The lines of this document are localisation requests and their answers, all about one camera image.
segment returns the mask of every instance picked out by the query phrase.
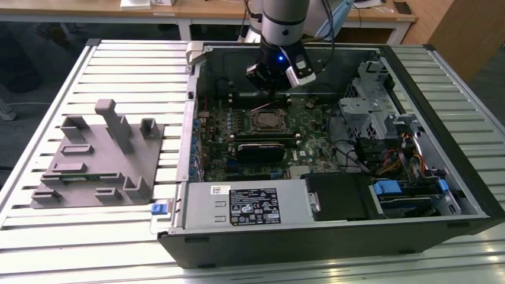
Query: cpu socket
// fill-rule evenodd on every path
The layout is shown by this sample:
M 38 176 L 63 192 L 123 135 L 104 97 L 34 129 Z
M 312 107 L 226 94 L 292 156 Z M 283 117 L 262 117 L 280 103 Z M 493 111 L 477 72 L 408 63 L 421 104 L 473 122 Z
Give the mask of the cpu socket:
M 251 114 L 251 129 L 255 133 L 287 132 L 286 112 L 282 109 L 260 110 Z

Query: aluminum slotted table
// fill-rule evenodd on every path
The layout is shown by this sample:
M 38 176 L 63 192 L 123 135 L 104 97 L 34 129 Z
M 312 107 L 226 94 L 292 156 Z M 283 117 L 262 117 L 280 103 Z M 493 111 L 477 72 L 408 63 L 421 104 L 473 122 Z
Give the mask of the aluminum slotted table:
M 464 153 L 505 205 L 505 128 L 436 51 L 395 46 L 413 80 Z M 166 125 L 154 199 L 174 196 L 190 72 L 187 42 L 102 40 L 87 46 L 0 191 L 0 277 L 12 282 L 311 283 L 336 279 L 379 283 L 476 282 L 505 279 L 505 224 L 452 239 L 421 254 L 363 257 L 220 269 L 184 270 L 151 234 L 151 205 L 30 208 L 51 163 L 66 115 L 90 124 L 98 99 L 115 99 L 131 123 Z M 412 111 L 397 90 L 405 110 Z

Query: blue latch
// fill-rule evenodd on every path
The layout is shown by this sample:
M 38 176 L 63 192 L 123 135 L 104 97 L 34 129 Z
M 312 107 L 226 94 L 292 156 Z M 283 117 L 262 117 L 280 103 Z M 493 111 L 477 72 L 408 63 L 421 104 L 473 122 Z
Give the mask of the blue latch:
M 385 193 L 401 193 L 400 185 L 396 180 L 380 180 L 373 184 L 373 189 L 376 190 L 376 194 Z
M 151 208 L 152 215 L 167 215 L 168 214 L 168 204 L 154 204 Z
M 445 179 L 439 179 L 437 183 L 443 191 L 447 192 L 449 190 L 449 185 Z

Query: warning label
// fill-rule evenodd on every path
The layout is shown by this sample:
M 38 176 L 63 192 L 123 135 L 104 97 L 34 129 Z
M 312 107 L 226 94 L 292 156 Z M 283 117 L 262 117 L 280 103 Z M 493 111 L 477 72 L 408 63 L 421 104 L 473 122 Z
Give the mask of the warning label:
M 234 226 L 282 223 L 278 189 L 230 190 L 230 223 Z

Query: white box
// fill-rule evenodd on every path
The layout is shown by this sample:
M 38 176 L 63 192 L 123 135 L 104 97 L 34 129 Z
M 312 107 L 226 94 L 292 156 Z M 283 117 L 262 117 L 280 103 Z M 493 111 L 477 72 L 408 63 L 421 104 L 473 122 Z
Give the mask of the white box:
M 172 6 L 176 0 L 151 0 L 152 5 Z
M 122 11 L 151 9 L 150 0 L 122 0 Z

